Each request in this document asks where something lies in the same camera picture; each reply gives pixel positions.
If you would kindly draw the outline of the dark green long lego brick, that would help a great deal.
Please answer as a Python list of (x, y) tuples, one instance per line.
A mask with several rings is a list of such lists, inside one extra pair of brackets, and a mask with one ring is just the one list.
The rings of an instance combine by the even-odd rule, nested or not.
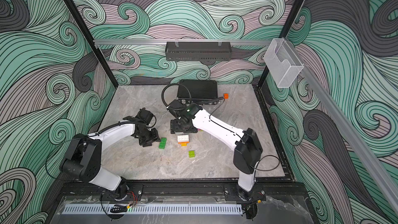
[(161, 138), (159, 143), (159, 149), (165, 149), (167, 138)]

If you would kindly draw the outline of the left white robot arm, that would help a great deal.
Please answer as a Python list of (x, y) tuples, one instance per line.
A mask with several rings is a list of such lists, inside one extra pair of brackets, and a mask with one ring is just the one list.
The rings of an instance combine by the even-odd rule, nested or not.
[(101, 160), (108, 147), (129, 136), (138, 139), (143, 147), (161, 141), (158, 131), (146, 123), (123, 120), (96, 133), (74, 136), (61, 160), (60, 171), (109, 191), (123, 188), (122, 177), (102, 167)]

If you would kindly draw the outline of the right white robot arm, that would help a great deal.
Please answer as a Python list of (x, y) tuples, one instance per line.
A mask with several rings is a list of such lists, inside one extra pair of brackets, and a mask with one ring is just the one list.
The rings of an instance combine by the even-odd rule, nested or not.
[(233, 164), (239, 170), (238, 186), (245, 192), (252, 191), (255, 183), (255, 170), (263, 153), (256, 132), (233, 127), (213, 116), (201, 106), (191, 104), (186, 108), (167, 107), (177, 123), (184, 129), (201, 129), (222, 141), (232, 151)]

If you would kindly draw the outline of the white lego brick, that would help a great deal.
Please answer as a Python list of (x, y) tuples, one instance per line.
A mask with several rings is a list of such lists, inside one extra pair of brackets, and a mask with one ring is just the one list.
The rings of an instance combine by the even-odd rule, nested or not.
[(189, 142), (189, 135), (178, 135), (177, 136), (178, 143), (188, 143)]

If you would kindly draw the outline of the lime green small lego brick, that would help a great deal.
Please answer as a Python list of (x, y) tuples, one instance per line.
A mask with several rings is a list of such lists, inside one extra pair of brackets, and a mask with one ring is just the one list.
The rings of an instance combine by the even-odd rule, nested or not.
[(190, 150), (188, 152), (189, 158), (194, 158), (195, 157), (195, 151), (194, 150)]

